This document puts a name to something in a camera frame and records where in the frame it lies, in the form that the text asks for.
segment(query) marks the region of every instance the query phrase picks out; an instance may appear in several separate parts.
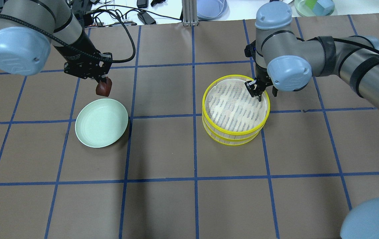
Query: light green plate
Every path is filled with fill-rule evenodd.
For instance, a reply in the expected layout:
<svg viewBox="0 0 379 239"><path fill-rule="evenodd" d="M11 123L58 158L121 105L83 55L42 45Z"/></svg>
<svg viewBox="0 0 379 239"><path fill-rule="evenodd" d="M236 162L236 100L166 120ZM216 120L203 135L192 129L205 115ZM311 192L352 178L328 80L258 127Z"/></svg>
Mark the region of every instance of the light green plate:
<svg viewBox="0 0 379 239"><path fill-rule="evenodd" d="M76 136L84 145L101 148L116 142L129 121L127 110L113 99L99 99L89 103L76 119Z"/></svg>

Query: yellow-rimmed basket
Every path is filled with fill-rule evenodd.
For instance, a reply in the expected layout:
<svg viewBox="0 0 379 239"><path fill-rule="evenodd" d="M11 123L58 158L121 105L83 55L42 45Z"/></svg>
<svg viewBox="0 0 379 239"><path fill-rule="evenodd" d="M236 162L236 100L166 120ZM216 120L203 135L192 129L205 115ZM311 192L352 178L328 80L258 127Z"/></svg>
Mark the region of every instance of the yellow-rimmed basket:
<svg viewBox="0 0 379 239"><path fill-rule="evenodd" d="M247 142L250 142L252 139L254 139L258 135L259 131L265 125L266 120L269 117L269 112L270 112L270 101L269 101L268 94L266 93L266 91L262 94L262 101L261 102L258 102L257 99L252 98L250 96L249 92L245 89L245 85L244 85L244 82L249 81L249 80L253 80L253 79L251 79L250 77L247 77L247 76L243 76L243 75L227 75L227 76L224 76L224 77L221 77L221 78L215 80L206 89L206 92L203 95L203 113L202 113L203 126L204 126L204 129L206 130L207 134L212 139L214 139L216 142L219 142L219 143L224 144L224 145L233 145L233 146L245 144ZM209 96L209 92L212 89L214 89L215 86L218 86L218 84L223 86L223 83L225 83L225 82L226 82L226 84L227 83L231 83L233 85L236 84L236 86L233 86L234 88L232 88L232 92L234 91L235 87L238 87L236 89L236 91L238 91L237 93L240 95L238 95L238 97L236 97L237 98L236 100L240 100L240 99L246 100L252 106L254 104L257 104L257 103L260 104L261 107L260 107L259 111L261 111L261 112L259 112L259 115L261 115L261 116L264 115L264 118L263 119L257 119L257 121L250 120L250 123L253 124L253 127L247 128L246 130L239 129L236 131L232 131L232 130L227 130L227 129L224 129L222 127L219 127L218 124L221 124L221 123L213 121L212 118L209 116L209 113L211 113L211 112L209 111L209 113L208 113L206 110L206 107L210 107L210 106L206 106L206 98Z"/></svg>

